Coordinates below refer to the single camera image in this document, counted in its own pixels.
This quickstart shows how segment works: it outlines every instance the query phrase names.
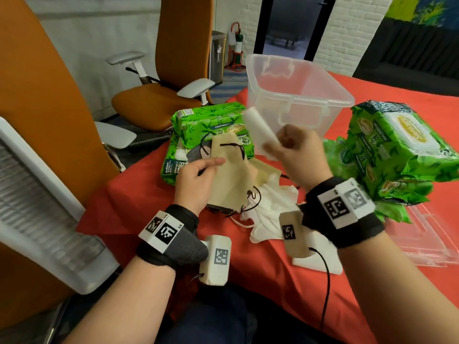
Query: clear plastic bin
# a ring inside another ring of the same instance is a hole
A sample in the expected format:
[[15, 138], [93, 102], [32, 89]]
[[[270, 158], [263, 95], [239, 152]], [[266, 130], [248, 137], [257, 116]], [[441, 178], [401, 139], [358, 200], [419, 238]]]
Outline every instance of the clear plastic bin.
[[255, 106], [273, 132], [290, 123], [323, 137], [343, 107], [355, 99], [325, 69], [311, 61], [250, 54], [247, 108]]
[[459, 263], [456, 232], [430, 212], [429, 203], [407, 206], [413, 224], [388, 220], [386, 232], [400, 249], [419, 266]]

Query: stainless steel trash can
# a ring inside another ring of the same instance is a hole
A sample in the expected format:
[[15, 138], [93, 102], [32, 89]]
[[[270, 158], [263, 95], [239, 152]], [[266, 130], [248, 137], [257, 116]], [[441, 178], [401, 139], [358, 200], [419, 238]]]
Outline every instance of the stainless steel trash can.
[[209, 79], [215, 85], [223, 82], [223, 70], [225, 66], [226, 34], [212, 31], [212, 40], [209, 55]]

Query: right hand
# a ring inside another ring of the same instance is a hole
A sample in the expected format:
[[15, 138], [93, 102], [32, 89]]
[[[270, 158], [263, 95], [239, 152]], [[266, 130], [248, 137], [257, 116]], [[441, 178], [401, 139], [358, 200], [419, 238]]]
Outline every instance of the right hand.
[[286, 124], [276, 135], [280, 144], [269, 142], [263, 149], [276, 157], [290, 179], [306, 192], [333, 177], [322, 138], [315, 131]]

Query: table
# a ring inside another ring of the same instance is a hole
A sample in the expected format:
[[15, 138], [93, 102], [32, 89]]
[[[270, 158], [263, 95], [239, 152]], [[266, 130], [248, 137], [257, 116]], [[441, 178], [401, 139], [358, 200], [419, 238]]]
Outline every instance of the table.
[[[459, 138], [455, 137], [459, 122], [459, 98], [413, 92], [341, 75], [333, 76], [355, 97], [357, 103], [373, 99], [409, 104], [459, 150]], [[245, 103], [246, 99], [245, 89], [232, 100]], [[350, 116], [350, 109], [343, 109], [326, 137], [346, 137]], [[122, 266], [126, 266], [135, 255], [135, 246], [139, 243], [137, 234], [158, 210], [165, 209], [173, 201], [174, 188], [166, 185], [159, 176], [167, 146], [164, 144], [95, 193], [78, 224], [78, 231], [100, 236]], [[457, 191], [459, 182], [435, 184], [430, 205], [446, 224], [456, 228], [450, 237], [459, 246], [459, 228], [454, 213], [456, 202], [453, 199], [453, 193]], [[291, 258], [286, 255], [280, 240], [251, 243], [250, 230], [235, 225], [222, 214], [203, 211], [200, 220], [199, 238], [204, 239], [212, 234], [231, 238], [231, 282], [273, 300], [287, 312], [318, 328], [327, 285], [325, 273], [292, 266]], [[420, 269], [459, 306], [459, 265]], [[346, 343], [376, 342], [344, 274], [331, 275], [324, 332]]]

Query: chair seat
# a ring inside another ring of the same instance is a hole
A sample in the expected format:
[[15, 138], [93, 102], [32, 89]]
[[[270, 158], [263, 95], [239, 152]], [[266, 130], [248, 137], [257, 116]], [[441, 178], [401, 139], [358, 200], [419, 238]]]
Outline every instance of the chair seat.
[[112, 98], [115, 111], [136, 127], [161, 132], [172, 124], [170, 118], [181, 109], [200, 107], [196, 99], [181, 98], [158, 83], [119, 92]]

